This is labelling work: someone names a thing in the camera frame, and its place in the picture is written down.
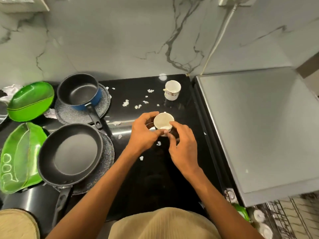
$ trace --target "white cable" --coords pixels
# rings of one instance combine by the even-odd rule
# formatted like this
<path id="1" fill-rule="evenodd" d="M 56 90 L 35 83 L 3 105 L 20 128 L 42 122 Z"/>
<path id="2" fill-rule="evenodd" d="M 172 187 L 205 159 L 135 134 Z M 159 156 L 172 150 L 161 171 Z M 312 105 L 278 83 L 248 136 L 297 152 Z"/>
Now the white cable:
<path id="1" fill-rule="evenodd" d="M 223 27 L 223 30 L 222 30 L 221 33 L 220 33 L 220 36 L 219 36 L 217 42 L 215 43 L 214 47 L 212 48 L 211 53 L 209 54 L 209 56 L 208 56 L 208 58 L 207 58 L 207 61 L 206 61 L 205 65 L 204 65 L 204 68 L 203 68 L 203 71 L 202 71 L 201 74 L 200 74 L 201 76 L 203 75 L 203 73 L 204 73 L 204 71 L 205 71 L 205 69 L 206 69 L 206 66 L 207 66 L 207 64 L 208 64 L 208 62 L 209 62 L 209 59 L 211 58 L 211 56 L 213 55 L 213 53 L 214 53 L 215 50 L 217 49 L 219 43 L 221 42 L 221 39 L 223 38 L 223 36 L 224 36 L 224 34 L 225 34 L 226 28 L 227 28 L 227 26 L 228 26 L 230 20 L 232 19 L 232 16 L 233 16 L 234 12 L 236 11 L 237 7 L 238 7 L 238 4 L 236 3 L 236 4 L 234 5 L 232 11 L 230 12 L 228 18 L 227 18 L 227 21 L 226 21 L 226 23 L 225 23 L 225 25 L 224 25 L 224 27 Z"/>

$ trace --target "black pan handle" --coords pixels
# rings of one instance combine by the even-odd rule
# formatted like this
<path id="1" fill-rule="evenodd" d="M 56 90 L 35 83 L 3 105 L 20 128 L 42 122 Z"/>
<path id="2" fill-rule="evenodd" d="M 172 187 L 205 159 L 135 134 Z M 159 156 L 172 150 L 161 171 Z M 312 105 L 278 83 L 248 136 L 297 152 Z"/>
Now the black pan handle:
<path id="1" fill-rule="evenodd" d="M 55 206 L 54 217 L 52 221 L 52 229 L 58 224 L 59 220 L 62 219 L 66 209 L 67 201 L 70 199 L 72 192 L 73 192 L 72 186 L 64 187 L 61 189 L 61 192 L 58 197 L 58 201 Z"/>
<path id="2" fill-rule="evenodd" d="M 89 115 L 94 122 L 94 125 L 96 126 L 97 129 L 101 130 L 102 129 L 102 123 L 99 118 L 99 115 L 96 113 L 96 110 L 94 106 L 91 103 L 85 104 L 85 107 L 87 111 L 89 112 Z"/>

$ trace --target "metal wire rack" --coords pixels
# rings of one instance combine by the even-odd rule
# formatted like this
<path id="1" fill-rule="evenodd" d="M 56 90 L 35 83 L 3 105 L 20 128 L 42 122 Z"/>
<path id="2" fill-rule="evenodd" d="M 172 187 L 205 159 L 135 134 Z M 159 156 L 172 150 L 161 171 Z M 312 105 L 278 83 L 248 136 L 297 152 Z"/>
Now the metal wire rack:
<path id="1" fill-rule="evenodd" d="M 319 192 L 261 205 L 274 239 L 319 239 Z"/>

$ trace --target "beige shirt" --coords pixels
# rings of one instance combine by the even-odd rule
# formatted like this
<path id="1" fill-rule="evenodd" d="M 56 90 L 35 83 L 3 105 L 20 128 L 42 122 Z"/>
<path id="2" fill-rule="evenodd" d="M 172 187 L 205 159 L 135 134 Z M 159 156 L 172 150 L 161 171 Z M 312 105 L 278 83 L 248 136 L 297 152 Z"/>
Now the beige shirt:
<path id="1" fill-rule="evenodd" d="M 115 222 L 109 239 L 220 239 L 207 218 L 177 208 L 162 208 Z"/>

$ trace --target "marble wall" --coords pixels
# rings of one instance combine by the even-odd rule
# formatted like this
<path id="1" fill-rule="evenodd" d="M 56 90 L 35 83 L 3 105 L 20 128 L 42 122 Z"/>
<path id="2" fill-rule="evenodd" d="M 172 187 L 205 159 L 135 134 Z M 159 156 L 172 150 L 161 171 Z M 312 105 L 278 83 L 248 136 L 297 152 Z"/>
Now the marble wall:
<path id="1" fill-rule="evenodd" d="M 46 0 L 0 13 L 0 87 L 201 73 L 229 10 L 218 0 Z M 235 12 L 205 73 L 298 66 L 319 51 L 319 0 L 257 0 Z"/>

